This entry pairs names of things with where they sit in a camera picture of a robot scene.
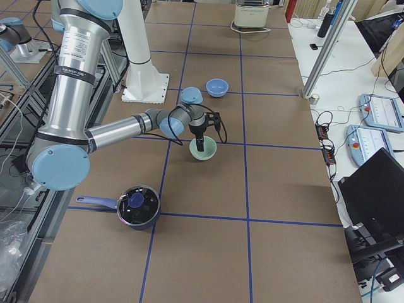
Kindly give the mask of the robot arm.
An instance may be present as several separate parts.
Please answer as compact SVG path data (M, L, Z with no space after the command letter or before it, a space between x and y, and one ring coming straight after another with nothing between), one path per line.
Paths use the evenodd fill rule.
M99 148L159 129L176 138L205 121L200 105L184 102L172 111L149 109L120 121L85 127L100 51L118 23L129 59L123 101L162 103L169 76L152 64L139 1L53 1L52 21L62 30L56 82L47 120L27 156L33 180L64 191L84 181L89 154Z
M38 64L49 44L35 41L19 18L7 17L1 20L1 48L14 62Z

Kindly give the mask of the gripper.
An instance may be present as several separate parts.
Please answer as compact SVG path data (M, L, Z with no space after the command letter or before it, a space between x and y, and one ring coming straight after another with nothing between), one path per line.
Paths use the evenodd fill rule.
M189 130L195 135L196 149L198 152L203 152L204 148L204 132L205 132L205 117L192 120L189 124Z

